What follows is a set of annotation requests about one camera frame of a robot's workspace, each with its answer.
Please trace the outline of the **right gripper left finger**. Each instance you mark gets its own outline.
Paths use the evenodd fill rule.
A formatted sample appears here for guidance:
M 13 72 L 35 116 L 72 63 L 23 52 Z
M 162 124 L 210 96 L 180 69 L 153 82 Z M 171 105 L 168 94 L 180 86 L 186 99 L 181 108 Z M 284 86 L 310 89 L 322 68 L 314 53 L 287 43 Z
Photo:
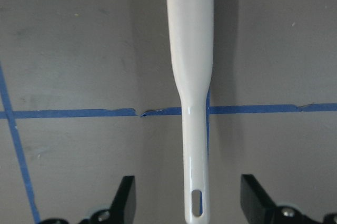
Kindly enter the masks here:
M 101 209 L 78 223 L 132 224 L 136 213 L 136 180 L 124 176 L 109 208 Z

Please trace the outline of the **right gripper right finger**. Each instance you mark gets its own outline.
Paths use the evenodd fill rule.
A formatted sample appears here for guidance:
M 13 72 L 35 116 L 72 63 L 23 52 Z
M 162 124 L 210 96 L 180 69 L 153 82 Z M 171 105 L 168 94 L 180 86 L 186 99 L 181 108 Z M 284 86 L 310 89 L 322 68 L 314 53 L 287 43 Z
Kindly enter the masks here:
M 318 223 L 296 207 L 277 205 L 252 174 L 242 174 L 240 206 L 248 223 Z

